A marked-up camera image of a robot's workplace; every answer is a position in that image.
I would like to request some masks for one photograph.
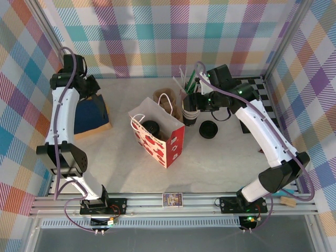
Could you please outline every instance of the paper shopping bag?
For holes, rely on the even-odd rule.
[[[162,109],[155,101],[147,97],[135,109],[129,112],[131,125],[138,144],[165,168],[168,168],[182,153],[184,124]],[[155,121],[166,141],[157,139],[141,124]]]

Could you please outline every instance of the colorful plaid backdrop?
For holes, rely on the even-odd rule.
[[[50,124],[58,58],[24,0],[0,7],[0,251],[18,251],[49,172],[35,154]]]
[[[311,157],[315,199],[336,251],[336,0],[315,0],[269,88],[286,138]]]
[[[179,65],[268,66],[301,0],[39,0],[96,78],[178,76]]]

